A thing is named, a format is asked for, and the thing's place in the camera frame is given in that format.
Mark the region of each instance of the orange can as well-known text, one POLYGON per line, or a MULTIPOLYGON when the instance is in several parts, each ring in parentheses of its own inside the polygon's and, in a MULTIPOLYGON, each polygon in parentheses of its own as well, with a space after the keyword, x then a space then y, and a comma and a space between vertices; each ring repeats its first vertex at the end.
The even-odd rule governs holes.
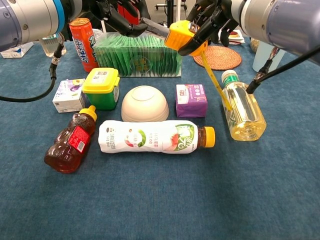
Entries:
POLYGON ((89 73, 98 68, 98 61, 93 49, 96 43, 94 31, 88 18, 77 18, 70 24, 73 42, 84 70, 89 73))

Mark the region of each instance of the purple box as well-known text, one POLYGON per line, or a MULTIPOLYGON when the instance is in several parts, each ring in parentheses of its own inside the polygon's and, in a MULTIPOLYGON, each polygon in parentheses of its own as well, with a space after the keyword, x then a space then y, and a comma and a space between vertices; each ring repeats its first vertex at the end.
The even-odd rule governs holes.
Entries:
POLYGON ((178 84, 175 93, 175 109, 178 118, 204 118, 208 101, 202 84, 178 84))

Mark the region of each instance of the red label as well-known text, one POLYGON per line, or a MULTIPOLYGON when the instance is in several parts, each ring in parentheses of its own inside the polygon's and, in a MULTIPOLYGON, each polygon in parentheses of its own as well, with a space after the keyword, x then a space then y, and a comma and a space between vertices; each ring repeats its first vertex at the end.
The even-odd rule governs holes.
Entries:
POLYGON ((69 138, 68 143, 82 154, 89 141, 90 135, 80 126, 76 126, 69 138))

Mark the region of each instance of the table surface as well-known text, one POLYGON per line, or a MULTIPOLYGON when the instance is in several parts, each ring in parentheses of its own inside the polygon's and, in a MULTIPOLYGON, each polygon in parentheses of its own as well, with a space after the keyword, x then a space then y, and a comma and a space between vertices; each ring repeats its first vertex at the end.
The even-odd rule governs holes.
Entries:
MULTIPOLYGON (((119 103, 97 111, 97 129, 121 120, 122 100, 136 86, 161 90, 168 120, 175 120, 176 84, 203 84, 207 116, 189 120, 215 128, 215 147, 187 155, 106 154, 96 131, 78 171, 61 174, 44 163, 44 154, 74 113, 58 113, 52 100, 61 80, 87 76, 73 43, 66 48, 49 96, 0 102, 1 239, 320 239, 318 66, 304 62, 258 88, 267 129, 255 142, 232 140, 221 99, 190 56, 181 78, 122 78, 119 103)), ((242 56, 235 70, 250 83, 249 39, 231 48, 242 56)), ((286 53, 281 65, 294 58, 286 53)), ((50 61, 39 44, 21 59, 0 59, 0 95, 44 92, 50 61)), ((222 72, 215 74, 220 79, 222 72)))

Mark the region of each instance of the woven placemat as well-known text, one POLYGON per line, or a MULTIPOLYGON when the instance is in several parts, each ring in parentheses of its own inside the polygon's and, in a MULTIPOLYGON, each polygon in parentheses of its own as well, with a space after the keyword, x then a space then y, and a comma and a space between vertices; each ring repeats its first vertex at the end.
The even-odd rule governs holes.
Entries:
MULTIPOLYGON (((234 69, 242 62, 239 53, 224 46, 208 46, 205 56, 210 68, 218 71, 234 69)), ((194 56, 193 59, 200 66, 204 66, 201 56, 194 56)))

